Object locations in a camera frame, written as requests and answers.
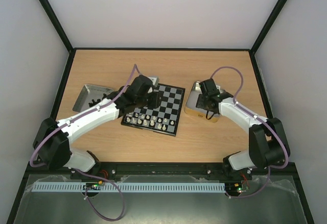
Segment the black cage frame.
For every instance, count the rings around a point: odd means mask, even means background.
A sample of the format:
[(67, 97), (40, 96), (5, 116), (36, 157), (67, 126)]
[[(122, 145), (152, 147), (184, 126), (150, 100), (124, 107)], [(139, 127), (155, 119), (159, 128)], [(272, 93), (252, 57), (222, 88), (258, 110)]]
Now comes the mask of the black cage frame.
[[(64, 88), (66, 87), (66, 83), (68, 80), (68, 76), (69, 76), (69, 72), (71, 70), (72, 64), (73, 64), (73, 59), (75, 57), (76, 51), (77, 50), (124, 50), (124, 51), (214, 51), (214, 52), (226, 52), (226, 51), (244, 51), (244, 52), (249, 52), (250, 55), (250, 59), (251, 59), (251, 64), (252, 64), (252, 68), (255, 74), (255, 78), (259, 87), (259, 91), (260, 91), (260, 95), (261, 95), (261, 99), (266, 111), (266, 114), (268, 115), (268, 117), (272, 116), (272, 111), (271, 111), (271, 106), (268, 102), (268, 98), (267, 98), (267, 92), (264, 88), (263, 85), (263, 79), (262, 76), (260, 75), (259, 72), (259, 67), (258, 67), (258, 63), (255, 59), (255, 53), (257, 52), (257, 50), (259, 49), (260, 45), (262, 44), (263, 40), (265, 39), (265, 37), (267, 36), (269, 30), (271, 29), (271, 27), (273, 26), (275, 20), (277, 19), (279, 13), (281, 12), (281, 10), (283, 9), (285, 3), (287, 2), (287, 0), (278, 0), (277, 3), (275, 4), (272, 12), (270, 13), (267, 21), (265, 22), (262, 30), (260, 31), (257, 39), (255, 40), (253, 46), (251, 49), (242, 49), (242, 48), (169, 48), (169, 47), (150, 47), (150, 48), (146, 48), (146, 47), (73, 47), (67, 37), (67, 35), (64, 32), (64, 29), (59, 21), (59, 19), (57, 18), (53, 8), (51, 7), (51, 4), (48, 0), (39, 0), (40, 4), (42, 5), (44, 11), (46, 12), (49, 20), (51, 21), (52, 25), (54, 26), (55, 30), (57, 31), (59, 37), (61, 38), (61, 41), (63, 42), (63, 44), (65, 45), (66, 49), (68, 50), (69, 56), (66, 62), (66, 66), (63, 72), (63, 76), (62, 79), (60, 81), (60, 85), (58, 88), (58, 92), (56, 94), (56, 98), (53, 104), (53, 108), (51, 111), (51, 116), (57, 115), (58, 111), (59, 111), (59, 105), (60, 102), (62, 100), (63, 97), (63, 92), (64, 92)], [(22, 180), (21, 180), (21, 184), (19, 186), (17, 195), (15, 197), (12, 209), (10, 211), (7, 223), (14, 223), (15, 218), (17, 216), (17, 212), (18, 212), (18, 206), (20, 204), (22, 195), (23, 195), (23, 189), (26, 187), (27, 184), (27, 177), (25, 177), (25, 175), (23, 176)], [(298, 179), (295, 181), (295, 186), (296, 186), (296, 190), (299, 190), (299, 197), (300, 197), (300, 202), (302, 204), (302, 209), (304, 211), (304, 215), (306, 218), (307, 223), (314, 223), (313, 220), (313, 216), (311, 214), (310, 211), (310, 207), (308, 205), (301, 181), (298, 177)]]

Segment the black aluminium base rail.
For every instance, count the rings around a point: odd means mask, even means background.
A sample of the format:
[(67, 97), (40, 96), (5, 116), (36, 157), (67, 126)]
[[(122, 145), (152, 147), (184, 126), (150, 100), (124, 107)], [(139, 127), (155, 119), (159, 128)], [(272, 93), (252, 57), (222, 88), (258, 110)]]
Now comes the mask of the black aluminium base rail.
[[(33, 168), (30, 165), (26, 173), (39, 174), (70, 174), (72, 179), (87, 179), (77, 173), (75, 169), (62, 167), (57, 170), (48, 170), (46, 166)], [(109, 180), (119, 181), (123, 176), (191, 176), (196, 179), (217, 180), (220, 182), (251, 180), (253, 176), (267, 174), (267, 169), (249, 169), (227, 173), (223, 163), (123, 163), (123, 162), (102, 162), (100, 166), (87, 172), (89, 175), (105, 177)], [(298, 178), (295, 163), (289, 163), (284, 169), (272, 168), (271, 176), (292, 176)]]

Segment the black white chess board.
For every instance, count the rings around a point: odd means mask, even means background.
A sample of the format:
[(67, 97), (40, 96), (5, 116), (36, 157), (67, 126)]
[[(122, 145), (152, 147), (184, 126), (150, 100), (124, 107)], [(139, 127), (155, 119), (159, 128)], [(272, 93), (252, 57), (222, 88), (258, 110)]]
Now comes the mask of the black white chess board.
[[(148, 109), (147, 107), (136, 108), (133, 111), (133, 116), (129, 116), (128, 114), (124, 115), (121, 121), (121, 125), (127, 127), (133, 127), (138, 129), (146, 129), (152, 132), (162, 133), (170, 136), (176, 136), (178, 123), (181, 115), (182, 103), (185, 94), (185, 88), (170, 86), (166, 84), (158, 84), (158, 88), (156, 91), (162, 94), (161, 104), (156, 109)], [(150, 126), (150, 121), (152, 117), (156, 116), (156, 121), (154, 126)], [(131, 121), (127, 122), (126, 118), (130, 117)], [(168, 119), (169, 122), (167, 124), (164, 123), (164, 119)], [(142, 124), (139, 125), (137, 123), (138, 120), (142, 120)], [(148, 125), (144, 126), (143, 121), (147, 120)], [(162, 129), (162, 125), (166, 125), (166, 130)]]

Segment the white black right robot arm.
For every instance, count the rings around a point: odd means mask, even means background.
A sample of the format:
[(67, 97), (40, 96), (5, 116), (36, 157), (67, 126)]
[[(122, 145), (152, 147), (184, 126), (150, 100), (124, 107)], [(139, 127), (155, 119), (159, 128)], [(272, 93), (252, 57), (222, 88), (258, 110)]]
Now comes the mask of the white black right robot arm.
[(223, 174), (234, 179), (247, 168), (284, 168), (288, 165), (290, 148), (282, 122), (257, 115), (236, 101), (235, 96), (221, 90), (213, 79), (199, 83), (201, 90), (196, 107), (207, 114), (224, 116), (248, 135), (248, 149), (223, 159)]

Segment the gold tin of white pieces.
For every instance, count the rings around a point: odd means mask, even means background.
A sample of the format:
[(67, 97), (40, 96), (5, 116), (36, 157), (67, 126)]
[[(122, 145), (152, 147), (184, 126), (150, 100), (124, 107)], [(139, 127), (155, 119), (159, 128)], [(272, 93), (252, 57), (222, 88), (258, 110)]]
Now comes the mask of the gold tin of white pieces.
[[(194, 84), (191, 88), (189, 97), (187, 99), (187, 102), (185, 104), (184, 112), (188, 115), (203, 118), (203, 119), (206, 119), (211, 122), (217, 122), (218, 118), (221, 114), (220, 108), (219, 108), (219, 113), (213, 113), (213, 112), (209, 112), (209, 111), (206, 111), (203, 109), (196, 108), (196, 102), (197, 102), (198, 95), (201, 94), (201, 89), (200, 89), (199, 83), (200, 83), (199, 81), (194, 82)], [(218, 86), (218, 85), (216, 85), (216, 86), (221, 93), (222, 101), (224, 98), (228, 98), (228, 94), (224, 90), (221, 91), (220, 86)]]

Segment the silver tray of black pieces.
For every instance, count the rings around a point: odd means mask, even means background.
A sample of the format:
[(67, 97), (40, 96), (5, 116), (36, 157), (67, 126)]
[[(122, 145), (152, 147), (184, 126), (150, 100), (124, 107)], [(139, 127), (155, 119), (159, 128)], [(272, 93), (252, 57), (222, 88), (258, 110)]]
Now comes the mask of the silver tray of black pieces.
[(92, 99), (103, 99), (106, 95), (113, 92), (112, 88), (85, 84), (78, 95), (78, 98), (73, 106), (74, 112), (82, 112), (87, 110), (89, 107), (88, 103), (91, 102)]

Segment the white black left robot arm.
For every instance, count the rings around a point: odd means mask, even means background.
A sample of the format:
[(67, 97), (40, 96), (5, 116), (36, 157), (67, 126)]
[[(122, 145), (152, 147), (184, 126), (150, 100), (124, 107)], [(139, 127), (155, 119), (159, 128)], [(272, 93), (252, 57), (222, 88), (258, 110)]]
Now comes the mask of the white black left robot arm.
[(87, 132), (136, 108), (157, 108), (161, 100), (155, 91), (158, 82), (158, 77), (139, 75), (127, 87), (110, 93), (83, 112), (59, 121), (51, 117), (45, 119), (33, 143), (30, 165), (45, 166), (48, 170), (68, 167), (89, 172), (99, 160), (92, 152), (74, 148), (72, 144)]

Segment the black chess piece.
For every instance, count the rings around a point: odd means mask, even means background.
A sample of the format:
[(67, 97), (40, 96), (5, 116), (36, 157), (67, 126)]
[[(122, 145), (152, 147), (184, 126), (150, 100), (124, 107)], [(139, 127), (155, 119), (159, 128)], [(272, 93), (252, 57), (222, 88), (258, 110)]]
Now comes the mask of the black chess piece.
[(99, 98), (97, 100), (92, 99), (90, 103), (88, 103), (89, 107), (93, 107), (95, 105), (97, 105), (98, 103), (100, 103), (102, 100)]

